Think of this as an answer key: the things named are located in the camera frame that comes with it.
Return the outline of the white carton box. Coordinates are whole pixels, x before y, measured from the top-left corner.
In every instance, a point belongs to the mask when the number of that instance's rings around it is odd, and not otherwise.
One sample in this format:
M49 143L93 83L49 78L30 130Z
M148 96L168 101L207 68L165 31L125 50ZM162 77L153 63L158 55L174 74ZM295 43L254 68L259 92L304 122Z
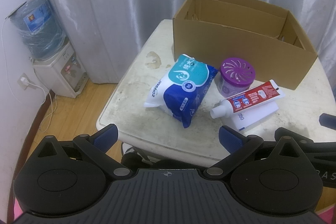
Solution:
M233 130L244 133L270 118L279 109L276 102L270 102L249 110L222 118L222 123Z

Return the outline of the red toothpaste tube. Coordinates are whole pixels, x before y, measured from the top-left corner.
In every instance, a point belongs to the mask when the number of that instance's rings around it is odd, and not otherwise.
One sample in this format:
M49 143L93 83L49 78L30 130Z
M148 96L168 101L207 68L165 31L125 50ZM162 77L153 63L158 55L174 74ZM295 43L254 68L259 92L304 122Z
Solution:
M281 88L273 80L269 80L252 89L221 100L218 106L210 110L210 116L213 119L229 118L234 114L273 102L284 96L285 93Z

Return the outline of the purple air freshener jar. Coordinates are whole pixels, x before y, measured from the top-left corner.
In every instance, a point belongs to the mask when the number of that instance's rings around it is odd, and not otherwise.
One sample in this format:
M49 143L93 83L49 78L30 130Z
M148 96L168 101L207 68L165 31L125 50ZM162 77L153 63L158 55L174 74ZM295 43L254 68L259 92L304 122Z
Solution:
M215 77L218 92L224 97L248 90L256 77L255 69L247 61L230 57L225 59Z

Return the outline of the blue wet wipes pack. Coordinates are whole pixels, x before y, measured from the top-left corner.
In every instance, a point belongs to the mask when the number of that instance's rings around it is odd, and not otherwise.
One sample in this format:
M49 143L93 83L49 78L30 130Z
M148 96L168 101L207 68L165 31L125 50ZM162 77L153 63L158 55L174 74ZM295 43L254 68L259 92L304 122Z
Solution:
M150 89L143 106L159 107L188 128L217 73L215 67L182 54Z

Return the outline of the black shoe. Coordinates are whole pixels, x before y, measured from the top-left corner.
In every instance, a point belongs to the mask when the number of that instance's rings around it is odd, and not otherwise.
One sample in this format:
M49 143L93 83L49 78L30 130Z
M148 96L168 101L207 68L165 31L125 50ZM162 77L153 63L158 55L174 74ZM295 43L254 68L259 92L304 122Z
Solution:
M144 158L137 152L137 150L126 143L121 144L121 164L131 169L133 172L139 168L150 168L151 164L144 161Z

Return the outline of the white water dispenser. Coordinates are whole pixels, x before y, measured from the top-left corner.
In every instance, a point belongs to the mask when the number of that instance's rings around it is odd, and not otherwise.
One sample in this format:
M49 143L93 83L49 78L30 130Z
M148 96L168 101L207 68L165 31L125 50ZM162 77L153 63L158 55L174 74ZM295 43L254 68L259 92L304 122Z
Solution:
M71 43L47 60L35 60L33 69L41 82L59 96L76 98L88 81L87 72Z

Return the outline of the brown cardboard box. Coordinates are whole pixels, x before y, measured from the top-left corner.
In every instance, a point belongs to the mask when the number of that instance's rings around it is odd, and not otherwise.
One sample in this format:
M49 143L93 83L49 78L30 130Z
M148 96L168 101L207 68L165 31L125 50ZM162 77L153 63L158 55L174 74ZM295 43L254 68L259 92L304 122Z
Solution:
M256 79L294 90L318 55L287 9L259 0L185 0L173 17L174 57L185 53L213 67L248 61Z

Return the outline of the blue water jug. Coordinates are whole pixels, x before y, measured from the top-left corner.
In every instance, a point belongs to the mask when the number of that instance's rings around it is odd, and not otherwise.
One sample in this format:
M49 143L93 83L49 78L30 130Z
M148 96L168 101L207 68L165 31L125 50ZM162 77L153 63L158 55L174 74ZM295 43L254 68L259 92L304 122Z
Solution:
M49 0L27 0L9 19L33 59L47 60L62 48L66 33Z

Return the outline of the white wall plug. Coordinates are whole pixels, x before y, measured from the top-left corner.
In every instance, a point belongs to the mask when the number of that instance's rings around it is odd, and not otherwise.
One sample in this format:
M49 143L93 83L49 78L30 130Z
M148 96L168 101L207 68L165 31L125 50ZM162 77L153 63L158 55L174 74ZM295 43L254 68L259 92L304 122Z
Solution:
M26 90L30 85L30 81L25 73L19 77L17 83L23 90Z

